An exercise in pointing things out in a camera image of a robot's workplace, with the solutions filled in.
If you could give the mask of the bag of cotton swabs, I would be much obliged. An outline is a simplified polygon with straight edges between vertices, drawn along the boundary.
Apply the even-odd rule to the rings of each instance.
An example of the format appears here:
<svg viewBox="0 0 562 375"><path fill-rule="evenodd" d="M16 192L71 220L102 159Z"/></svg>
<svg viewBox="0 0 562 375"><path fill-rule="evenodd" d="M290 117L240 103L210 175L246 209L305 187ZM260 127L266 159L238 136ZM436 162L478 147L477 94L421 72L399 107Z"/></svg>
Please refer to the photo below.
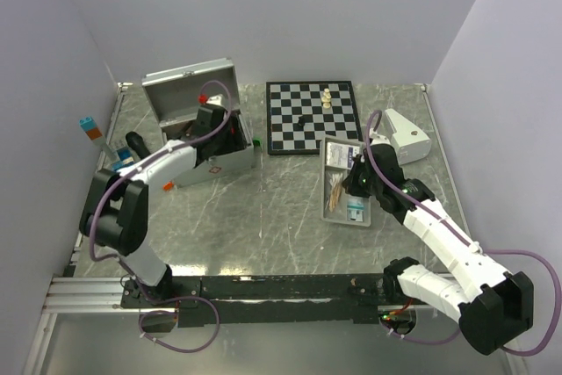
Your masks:
<svg viewBox="0 0 562 375"><path fill-rule="evenodd" d="M332 173L328 175L328 199L327 199L327 209L333 212L339 201L343 192L342 182L345 178L343 172Z"/></svg>

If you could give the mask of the teal striped wipe packet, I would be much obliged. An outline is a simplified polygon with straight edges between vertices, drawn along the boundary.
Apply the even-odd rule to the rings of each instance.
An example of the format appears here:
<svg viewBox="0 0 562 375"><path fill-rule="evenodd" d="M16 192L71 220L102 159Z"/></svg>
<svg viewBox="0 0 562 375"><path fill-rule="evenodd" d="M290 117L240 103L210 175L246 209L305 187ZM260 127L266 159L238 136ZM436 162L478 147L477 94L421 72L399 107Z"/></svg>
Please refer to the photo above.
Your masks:
<svg viewBox="0 0 562 375"><path fill-rule="evenodd" d="M347 221L364 222L365 219L365 199L350 196L347 200Z"/></svg>

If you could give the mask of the white gauze pad packet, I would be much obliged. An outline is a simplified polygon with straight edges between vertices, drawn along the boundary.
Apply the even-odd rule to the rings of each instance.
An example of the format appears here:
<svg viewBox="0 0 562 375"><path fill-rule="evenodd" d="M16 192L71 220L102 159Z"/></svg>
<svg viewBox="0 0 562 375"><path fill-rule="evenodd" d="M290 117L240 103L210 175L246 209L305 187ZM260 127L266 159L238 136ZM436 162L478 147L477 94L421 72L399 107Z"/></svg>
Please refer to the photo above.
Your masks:
<svg viewBox="0 0 562 375"><path fill-rule="evenodd" d="M329 141L325 153L326 165L338 169L351 169L360 149L357 145Z"/></svg>

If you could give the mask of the grey plastic tray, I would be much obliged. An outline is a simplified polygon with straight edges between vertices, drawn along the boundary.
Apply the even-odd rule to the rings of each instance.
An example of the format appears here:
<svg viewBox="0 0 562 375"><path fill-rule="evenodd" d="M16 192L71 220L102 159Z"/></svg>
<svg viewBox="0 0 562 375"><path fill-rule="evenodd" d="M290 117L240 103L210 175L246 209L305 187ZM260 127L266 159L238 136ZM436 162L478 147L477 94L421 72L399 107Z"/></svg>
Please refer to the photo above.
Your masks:
<svg viewBox="0 0 562 375"><path fill-rule="evenodd" d="M339 142L342 144L350 144L359 146L360 152L363 149L364 144L357 140L345 140L342 138L336 138L334 136L325 135L321 140L321 219L336 224L343 224L352 227L369 227L371 225L371 203L367 198L365 199L365 219L364 222L350 222L347 221L347 200L351 196L343 190L340 197L340 201L333 212L327 209L327 199L328 199L328 175L332 173L343 172L345 178L348 176L351 169L338 169L333 167L328 167L325 161L326 146L329 141Z"/></svg>

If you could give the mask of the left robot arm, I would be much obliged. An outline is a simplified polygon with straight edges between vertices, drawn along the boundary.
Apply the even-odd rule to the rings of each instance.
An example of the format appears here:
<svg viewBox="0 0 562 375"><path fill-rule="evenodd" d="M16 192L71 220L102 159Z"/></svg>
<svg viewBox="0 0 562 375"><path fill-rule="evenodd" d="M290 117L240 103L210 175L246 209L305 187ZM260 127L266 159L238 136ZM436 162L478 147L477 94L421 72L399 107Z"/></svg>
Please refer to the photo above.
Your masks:
<svg viewBox="0 0 562 375"><path fill-rule="evenodd" d="M232 108L224 99L212 96L199 106L186 141L167 141L134 166L101 169L92 178L80 220L90 259L116 260L153 306L169 303L174 286L171 268L149 245L149 195L232 144Z"/></svg>

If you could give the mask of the metal first aid case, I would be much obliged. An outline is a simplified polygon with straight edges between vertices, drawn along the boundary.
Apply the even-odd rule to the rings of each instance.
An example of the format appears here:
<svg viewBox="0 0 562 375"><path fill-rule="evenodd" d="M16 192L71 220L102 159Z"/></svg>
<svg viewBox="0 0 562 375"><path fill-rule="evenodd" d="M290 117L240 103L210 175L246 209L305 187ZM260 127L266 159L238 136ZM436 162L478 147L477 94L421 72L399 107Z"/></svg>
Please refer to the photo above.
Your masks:
<svg viewBox="0 0 562 375"><path fill-rule="evenodd" d="M252 133L241 113L231 59L149 73L141 86L165 143L193 141L224 124L212 138L182 150L194 166L179 174L174 185L187 187L254 166Z"/></svg>

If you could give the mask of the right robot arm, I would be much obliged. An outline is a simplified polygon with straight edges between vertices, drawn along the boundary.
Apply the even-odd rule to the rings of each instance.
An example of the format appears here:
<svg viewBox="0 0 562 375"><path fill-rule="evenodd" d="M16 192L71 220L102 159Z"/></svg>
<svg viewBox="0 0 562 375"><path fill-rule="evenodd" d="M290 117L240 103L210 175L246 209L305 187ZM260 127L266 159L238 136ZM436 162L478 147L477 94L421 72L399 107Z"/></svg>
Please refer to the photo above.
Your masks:
<svg viewBox="0 0 562 375"><path fill-rule="evenodd" d="M395 260L384 270L388 300L399 304L412 298L431 305L454 320L465 340L483 355L532 327L531 280L494 261L444 211L426 184L405 177L392 146L371 145L350 161L343 189L353 197L375 198L451 275L443 278L410 257Z"/></svg>

